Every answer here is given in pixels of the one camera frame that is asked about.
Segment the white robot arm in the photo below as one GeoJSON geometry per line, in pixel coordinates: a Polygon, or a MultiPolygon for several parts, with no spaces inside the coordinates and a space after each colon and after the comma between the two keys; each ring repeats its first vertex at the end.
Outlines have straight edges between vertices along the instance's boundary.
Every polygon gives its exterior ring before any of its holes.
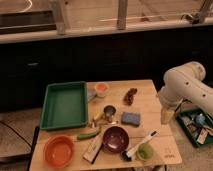
{"type": "Polygon", "coordinates": [[[203,83],[205,76],[204,66],[195,61],[173,67],[165,72],[164,86],[158,92],[162,105],[162,124],[169,123],[184,99],[213,116],[213,88],[203,83]]]}

